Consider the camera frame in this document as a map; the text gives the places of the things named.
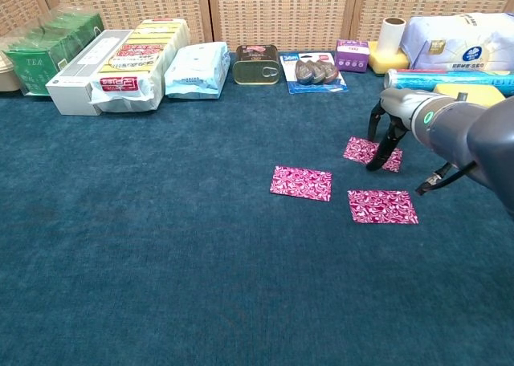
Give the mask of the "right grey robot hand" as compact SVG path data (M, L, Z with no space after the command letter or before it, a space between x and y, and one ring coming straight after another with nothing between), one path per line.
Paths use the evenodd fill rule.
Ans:
M423 98L410 89L390 87L380 94L370 113L367 140L374 141L377 125L383 115L390 117L390 125L372 160L366 165L367 170L377 171L389 160L399 141L411 130L412 114L422 101Z

